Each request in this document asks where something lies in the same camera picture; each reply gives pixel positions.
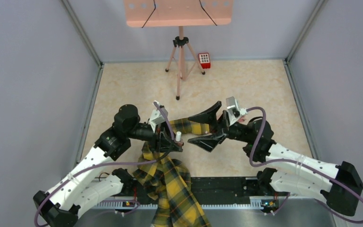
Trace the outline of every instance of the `cable tie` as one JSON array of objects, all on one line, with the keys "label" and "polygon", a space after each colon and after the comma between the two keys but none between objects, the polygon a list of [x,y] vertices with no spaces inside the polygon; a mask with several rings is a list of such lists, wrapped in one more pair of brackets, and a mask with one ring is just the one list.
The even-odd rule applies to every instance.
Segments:
[{"label": "cable tie", "polygon": [[295,173],[297,175],[299,175],[299,176],[300,176],[300,172],[301,172],[301,169],[302,169],[304,160],[305,160],[305,156],[304,155],[300,155],[298,158],[296,158]]},{"label": "cable tie", "polygon": [[71,182],[73,182],[76,186],[78,186],[79,184],[81,184],[81,182],[77,178],[75,178],[73,176],[73,174],[69,173],[69,174],[67,174],[67,177],[68,177],[68,180],[71,181]]}]

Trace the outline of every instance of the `tripod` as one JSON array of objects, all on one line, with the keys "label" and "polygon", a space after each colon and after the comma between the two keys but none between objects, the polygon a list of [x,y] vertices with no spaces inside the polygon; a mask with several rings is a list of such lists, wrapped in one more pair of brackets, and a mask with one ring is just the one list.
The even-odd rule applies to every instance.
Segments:
[{"label": "tripod", "polygon": [[[189,43],[189,39],[184,36],[183,26],[179,26],[179,36],[176,37],[173,40],[173,50],[172,54],[170,56],[168,65],[165,69],[166,72],[169,71],[170,64],[172,63],[172,60],[174,59],[174,53],[176,52],[176,48],[179,47],[179,60],[177,64],[177,93],[176,93],[176,100],[180,99],[180,80],[186,80],[192,69],[194,68],[195,64],[198,64],[198,68],[201,71],[202,75],[205,75],[205,71],[202,68],[201,64],[199,63],[198,57],[196,56],[193,48],[191,47]],[[195,62],[194,65],[191,67],[191,69],[186,74],[186,62],[185,62],[185,56],[184,56],[184,45],[187,45],[190,49],[191,54],[193,55]]]}]

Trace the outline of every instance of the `white cap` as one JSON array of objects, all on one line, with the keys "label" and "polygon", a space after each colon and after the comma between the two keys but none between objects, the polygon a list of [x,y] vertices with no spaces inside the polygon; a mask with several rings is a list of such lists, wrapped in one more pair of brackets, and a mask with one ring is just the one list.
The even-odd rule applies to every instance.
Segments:
[{"label": "white cap", "polygon": [[177,131],[177,133],[176,133],[176,142],[179,142],[181,138],[182,138],[182,132]]}]

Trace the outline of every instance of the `pink board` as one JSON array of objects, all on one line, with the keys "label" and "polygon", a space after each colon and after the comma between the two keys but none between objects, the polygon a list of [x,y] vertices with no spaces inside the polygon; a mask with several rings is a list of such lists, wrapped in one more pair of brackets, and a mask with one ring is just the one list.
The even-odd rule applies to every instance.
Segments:
[{"label": "pink board", "polygon": [[[127,25],[142,27],[154,10],[154,0],[124,0]],[[233,0],[201,0],[217,25],[232,21]],[[199,0],[155,0],[156,9],[146,27],[215,25]]]}]

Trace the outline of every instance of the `metal edge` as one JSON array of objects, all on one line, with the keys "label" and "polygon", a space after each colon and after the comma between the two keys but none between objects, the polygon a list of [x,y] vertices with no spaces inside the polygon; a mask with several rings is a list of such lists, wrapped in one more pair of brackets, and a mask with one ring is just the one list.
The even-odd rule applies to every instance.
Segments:
[{"label": "metal edge", "polygon": [[104,72],[104,65],[102,65],[98,71],[98,75],[96,77],[95,80],[95,85],[94,85],[94,90],[90,99],[90,104],[88,106],[88,112],[87,112],[87,116],[86,116],[86,120],[83,126],[83,132],[81,134],[81,139],[80,142],[78,144],[78,149],[77,149],[77,156],[76,156],[76,160],[74,163],[74,166],[76,166],[79,161],[81,160],[81,157],[83,155],[83,149],[84,149],[84,144],[86,143],[86,139],[87,139],[87,133],[88,133],[88,128],[91,122],[91,116],[93,114],[93,109],[94,109],[94,105],[95,105],[95,100],[96,100],[96,96],[98,94],[98,89],[99,89],[99,85],[101,83],[101,78],[102,78],[102,73]]},{"label": "metal edge", "polygon": [[72,6],[69,3],[69,0],[60,0],[62,6],[65,8],[71,22],[73,23],[77,33],[80,35],[81,40],[83,41],[84,45],[86,46],[90,55],[94,58],[94,61],[100,67],[102,65],[102,61],[99,59],[98,54],[96,53],[94,46],[92,45],[90,39],[88,38],[83,26],[81,25],[80,21],[78,20],[76,13],[74,12]]},{"label": "metal edge", "polygon": [[304,128],[305,136],[307,137],[308,145],[310,146],[311,154],[314,158],[319,159],[319,154],[317,152],[317,146],[315,143],[315,140],[313,138],[313,133],[311,130],[310,122],[308,121],[307,114],[305,112],[305,108],[303,106],[303,101],[300,96],[300,92],[297,88],[294,76],[292,74],[292,71],[290,69],[290,64],[286,62],[286,60],[283,61],[283,64],[285,66],[287,78],[290,83],[290,87],[293,92],[293,97],[295,100],[295,103],[297,105],[298,114],[300,115],[301,123]]},{"label": "metal edge", "polygon": [[[238,57],[238,58],[211,58],[211,61],[252,61],[252,60],[284,60],[285,57],[252,57],[252,58],[246,58],[246,57]],[[125,59],[121,61],[104,61],[105,64],[117,64],[117,63],[148,63],[148,62],[168,62],[169,59],[165,58],[157,58],[157,59]],[[195,62],[194,58],[186,58],[186,62]]]},{"label": "metal edge", "polygon": [[319,15],[319,12],[322,10],[322,8],[325,6],[325,4],[328,2],[328,0],[318,0],[317,5],[315,6],[314,10],[312,11],[310,17],[308,18],[307,22],[305,23],[304,27],[302,28],[300,35],[298,36],[297,40],[295,41],[292,49],[290,50],[286,61],[290,62],[290,60],[293,58],[294,54],[296,53],[298,47],[303,42],[305,36],[307,35],[308,31],[310,30],[313,22]]},{"label": "metal edge", "polygon": [[333,215],[333,220],[335,221],[336,227],[351,227],[350,223],[341,218],[336,217],[335,215]]}]

